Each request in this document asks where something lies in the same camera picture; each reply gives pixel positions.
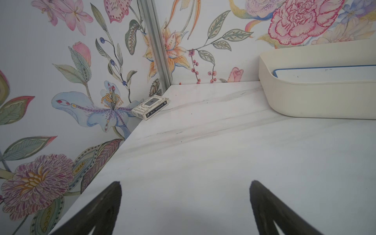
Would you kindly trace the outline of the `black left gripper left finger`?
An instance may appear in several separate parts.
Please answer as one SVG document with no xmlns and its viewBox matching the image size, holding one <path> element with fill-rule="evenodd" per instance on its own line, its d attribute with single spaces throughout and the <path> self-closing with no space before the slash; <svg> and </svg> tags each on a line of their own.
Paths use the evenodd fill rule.
<svg viewBox="0 0 376 235">
<path fill-rule="evenodd" d="M 111 235 L 120 209 L 122 190 L 114 181 L 53 235 Z"/>
</svg>

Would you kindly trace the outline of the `blue-framed whiteboard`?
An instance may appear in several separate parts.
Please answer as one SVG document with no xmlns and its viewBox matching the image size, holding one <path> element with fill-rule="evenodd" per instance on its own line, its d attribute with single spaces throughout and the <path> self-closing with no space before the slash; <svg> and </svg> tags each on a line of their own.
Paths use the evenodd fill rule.
<svg viewBox="0 0 376 235">
<path fill-rule="evenodd" d="M 375 81 L 375 65 L 278 69 L 273 75 L 292 83 Z"/>
</svg>

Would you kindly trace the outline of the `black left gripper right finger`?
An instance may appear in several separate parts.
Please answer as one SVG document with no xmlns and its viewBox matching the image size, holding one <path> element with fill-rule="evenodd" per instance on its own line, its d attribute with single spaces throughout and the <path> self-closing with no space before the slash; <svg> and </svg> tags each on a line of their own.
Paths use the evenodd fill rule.
<svg viewBox="0 0 376 235">
<path fill-rule="evenodd" d="M 279 227 L 285 235 L 322 234 L 259 181 L 252 181 L 250 203 L 260 235 L 278 235 Z"/>
</svg>

